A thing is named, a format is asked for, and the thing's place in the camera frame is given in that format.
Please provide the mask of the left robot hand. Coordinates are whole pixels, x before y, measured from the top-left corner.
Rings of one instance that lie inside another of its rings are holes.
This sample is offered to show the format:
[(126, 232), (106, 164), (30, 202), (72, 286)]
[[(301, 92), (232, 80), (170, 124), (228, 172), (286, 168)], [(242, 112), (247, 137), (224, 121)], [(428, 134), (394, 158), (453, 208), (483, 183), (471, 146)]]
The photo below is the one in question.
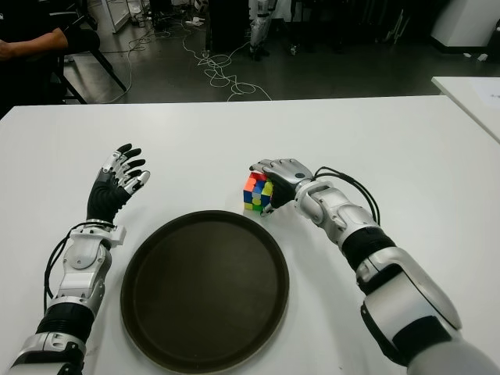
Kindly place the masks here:
[(88, 221), (113, 223), (116, 214), (151, 176), (143, 170), (140, 148), (125, 144), (113, 151), (98, 171), (87, 200)]

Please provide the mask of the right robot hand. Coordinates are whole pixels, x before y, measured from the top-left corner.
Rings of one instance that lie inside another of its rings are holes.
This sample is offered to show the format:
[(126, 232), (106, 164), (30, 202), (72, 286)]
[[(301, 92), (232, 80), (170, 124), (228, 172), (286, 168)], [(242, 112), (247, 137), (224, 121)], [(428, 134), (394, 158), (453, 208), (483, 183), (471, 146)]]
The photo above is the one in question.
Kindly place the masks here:
[(252, 172), (264, 174), (273, 183), (270, 202), (264, 207), (261, 216), (293, 201), (297, 191), (313, 180), (312, 172), (296, 159), (263, 159), (249, 167)]

